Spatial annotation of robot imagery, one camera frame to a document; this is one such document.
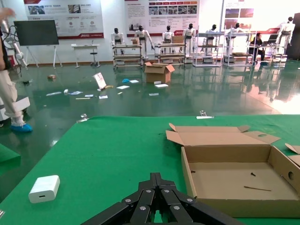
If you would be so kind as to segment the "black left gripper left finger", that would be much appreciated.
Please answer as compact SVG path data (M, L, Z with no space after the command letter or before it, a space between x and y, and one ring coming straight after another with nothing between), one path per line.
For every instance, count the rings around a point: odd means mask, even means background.
M136 192L83 222L83 224L125 225L130 224L132 217L135 216L146 222L151 218L151 205L155 196L156 187L157 174L151 173L149 180L139 182Z

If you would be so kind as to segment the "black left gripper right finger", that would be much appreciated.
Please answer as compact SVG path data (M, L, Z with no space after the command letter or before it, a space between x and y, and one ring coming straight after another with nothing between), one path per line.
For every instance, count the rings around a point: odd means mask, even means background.
M156 174L156 206L163 222L178 225L241 225L237 219L180 192L173 181Z

